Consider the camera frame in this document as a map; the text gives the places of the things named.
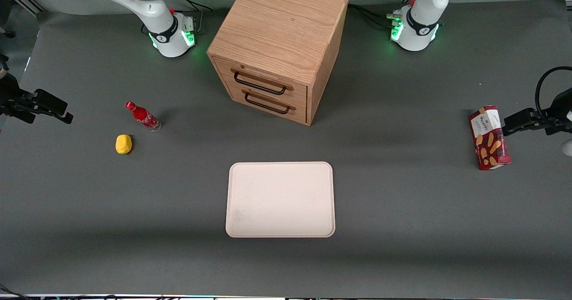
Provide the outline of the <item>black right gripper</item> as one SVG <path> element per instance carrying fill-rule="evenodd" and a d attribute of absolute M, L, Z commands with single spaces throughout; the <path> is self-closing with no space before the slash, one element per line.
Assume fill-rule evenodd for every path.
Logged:
<path fill-rule="evenodd" d="M 34 123 L 35 114 L 16 107 L 16 104 L 27 105 L 30 96 L 30 92 L 20 88 L 14 76 L 4 76 L 0 80 L 0 114 L 20 119 L 25 123 Z M 43 108 L 35 111 L 38 115 L 48 115 L 66 124 L 73 121 L 74 115 L 66 112 L 67 102 L 43 89 L 35 90 L 35 104 Z"/>

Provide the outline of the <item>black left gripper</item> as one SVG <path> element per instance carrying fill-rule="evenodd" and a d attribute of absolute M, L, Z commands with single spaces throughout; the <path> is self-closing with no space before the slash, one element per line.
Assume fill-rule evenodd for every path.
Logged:
<path fill-rule="evenodd" d="M 522 131 L 535 131 L 543 129 L 546 135 L 553 135 L 559 132 L 572 133 L 571 122 L 572 91 L 566 90 L 558 94 L 552 104 L 541 112 L 533 108 L 525 108 L 520 112 L 509 115 L 503 119 L 503 135 L 505 137 Z"/>

